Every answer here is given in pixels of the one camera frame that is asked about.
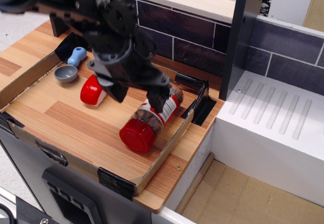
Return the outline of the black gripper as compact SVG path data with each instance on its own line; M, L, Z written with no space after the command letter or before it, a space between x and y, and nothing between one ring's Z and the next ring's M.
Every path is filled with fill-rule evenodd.
M115 101L121 103L129 87L146 90L147 98L156 113L162 113L171 96L170 78L145 60L132 48L121 54L93 51L94 60L88 63L101 88Z

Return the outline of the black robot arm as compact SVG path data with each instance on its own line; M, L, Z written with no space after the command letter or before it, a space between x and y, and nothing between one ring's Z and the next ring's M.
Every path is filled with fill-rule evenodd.
M171 96L169 77L151 64L156 44L140 30L133 4L125 0L1 0L1 11L48 14L82 34L94 55L89 68L114 100L122 102L130 87L142 89L160 113Z

